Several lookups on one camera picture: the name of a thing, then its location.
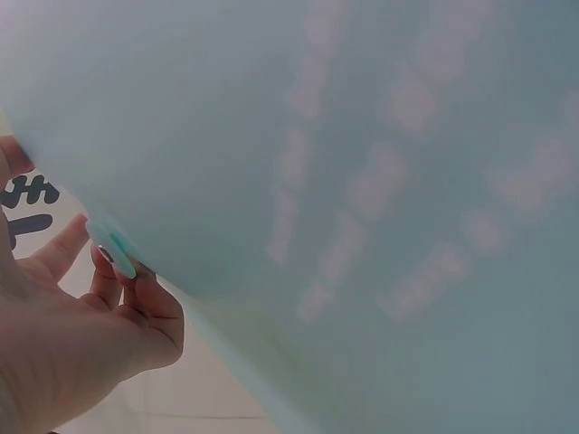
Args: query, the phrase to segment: fingernail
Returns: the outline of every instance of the fingernail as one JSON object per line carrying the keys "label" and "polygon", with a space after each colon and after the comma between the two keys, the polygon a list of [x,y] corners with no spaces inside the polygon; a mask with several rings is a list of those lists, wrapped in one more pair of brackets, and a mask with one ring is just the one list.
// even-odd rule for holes
{"label": "fingernail", "polygon": [[138,266],[137,266],[137,274],[144,275],[144,276],[147,276],[149,278],[153,278],[154,280],[157,280],[157,274],[155,273],[155,271],[153,271],[152,269],[147,267],[145,264],[142,264],[140,262],[138,263]]}

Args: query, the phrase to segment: finger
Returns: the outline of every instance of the finger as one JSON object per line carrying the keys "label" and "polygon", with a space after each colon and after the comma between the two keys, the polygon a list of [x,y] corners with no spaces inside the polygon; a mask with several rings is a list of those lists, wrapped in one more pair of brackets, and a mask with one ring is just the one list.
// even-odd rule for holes
{"label": "finger", "polygon": [[176,362],[183,353],[183,308],[153,275],[140,274],[132,287],[125,287],[125,305],[116,313],[142,328],[146,353],[143,370],[167,366]]}
{"label": "finger", "polygon": [[[15,176],[33,169],[23,150],[11,136],[0,137],[0,190],[4,190],[8,181]],[[12,254],[8,221],[0,208],[0,271],[3,275],[16,270]]]}
{"label": "finger", "polygon": [[90,255],[95,271],[90,292],[82,296],[81,300],[101,312],[109,312],[119,305],[123,286],[117,280],[110,262],[96,246],[90,247]]}
{"label": "finger", "polygon": [[185,340],[183,308],[150,274],[137,280],[135,292],[149,315],[147,339],[152,367],[176,362],[183,353]]}
{"label": "finger", "polygon": [[59,281],[79,256],[89,240],[84,225],[87,219],[77,215],[64,230],[31,256],[32,260],[45,266],[56,281]]}
{"label": "finger", "polygon": [[0,137],[0,186],[4,189],[8,181],[34,169],[28,156],[12,136]]}

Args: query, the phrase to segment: tiled floor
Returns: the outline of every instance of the tiled floor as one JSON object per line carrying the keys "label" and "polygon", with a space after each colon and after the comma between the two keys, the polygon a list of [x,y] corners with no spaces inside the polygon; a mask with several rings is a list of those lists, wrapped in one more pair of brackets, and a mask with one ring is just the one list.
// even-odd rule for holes
{"label": "tiled floor", "polygon": [[[0,116],[0,134],[5,132]],[[28,184],[38,175],[28,175]],[[26,193],[13,209],[5,209],[8,220],[49,213],[53,223],[45,231],[19,235],[14,255],[27,256],[81,210],[68,195],[56,203],[44,196],[29,204]],[[89,287],[92,264],[88,248],[62,281],[73,295]],[[230,374],[204,340],[187,327],[185,353],[174,366],[143,373],[121,384],[100,406],[65,427],[61,434],[277,434],[261,406]]]}

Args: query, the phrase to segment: translucent plastic sheet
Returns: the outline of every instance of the translucent plastic sheet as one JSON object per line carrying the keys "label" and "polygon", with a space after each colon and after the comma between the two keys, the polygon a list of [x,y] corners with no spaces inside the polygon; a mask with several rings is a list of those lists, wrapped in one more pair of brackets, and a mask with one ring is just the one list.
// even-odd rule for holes
{"label": "translucent plastic sheet", "polygon": [[579,429],[574,2],[4,8],[24,148],[283,432]]}

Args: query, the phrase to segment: hand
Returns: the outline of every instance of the hand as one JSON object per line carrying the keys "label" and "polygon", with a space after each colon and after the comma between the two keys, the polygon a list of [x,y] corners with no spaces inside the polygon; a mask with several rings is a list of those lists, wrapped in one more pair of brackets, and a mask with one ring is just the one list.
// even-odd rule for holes
{"label": "hand", "polygon": [[[0,137],[0,187],[32,168],[13,138]],[[61,290],[59,280],[89,238],[84,223],[78,216],[33,256],[15,260],[0,215],[2,432],[50,431],[120,382],[174,363],[183,352],[183,309],[144,267],[136,279],[122,278],[93,246],[89,292],[75,298]],[[3,425],[3,396],[12,430]]]}

